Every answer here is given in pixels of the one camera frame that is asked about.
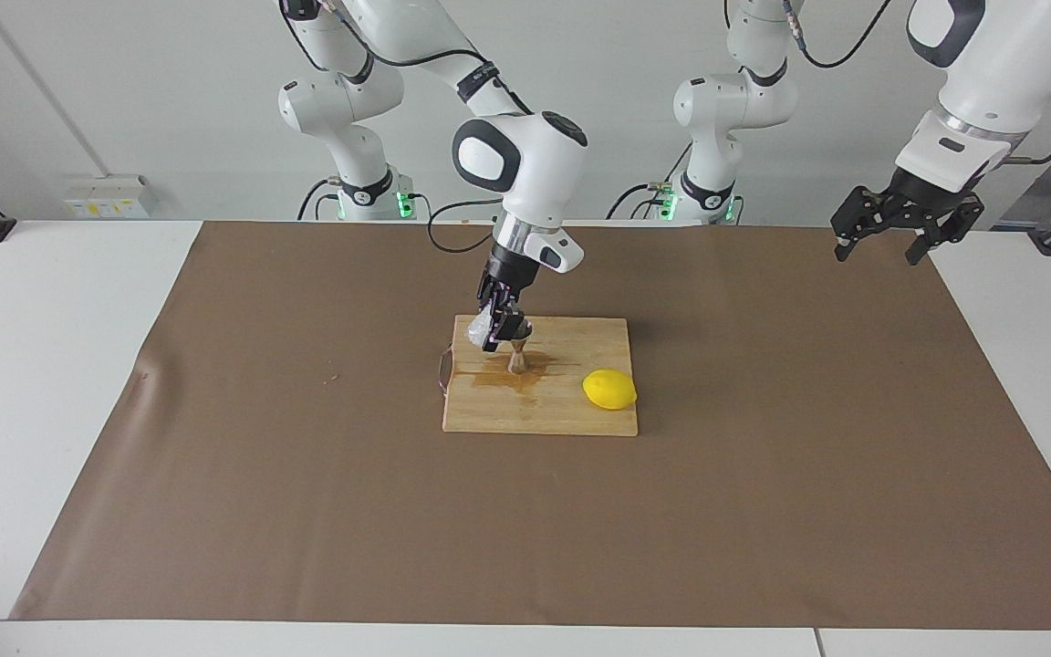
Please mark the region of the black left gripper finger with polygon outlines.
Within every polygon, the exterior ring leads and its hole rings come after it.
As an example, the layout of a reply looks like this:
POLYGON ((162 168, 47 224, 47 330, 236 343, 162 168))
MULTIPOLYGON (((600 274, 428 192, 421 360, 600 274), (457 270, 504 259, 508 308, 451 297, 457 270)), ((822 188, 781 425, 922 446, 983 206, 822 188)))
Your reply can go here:
POLYGON ((890 230, 893 209, 893 194, 875 193, 860 185, 852 188, 830 217, 836 237, 834 258, 838 262, 846 262, 863 238, 890 230))
POLYGON ((925 219, 908 249, 908 263, 918 263, 942 243, 959 243, 973 229, 985 207, 980 196, 966 196, 952 211, 939 219, 925 219))

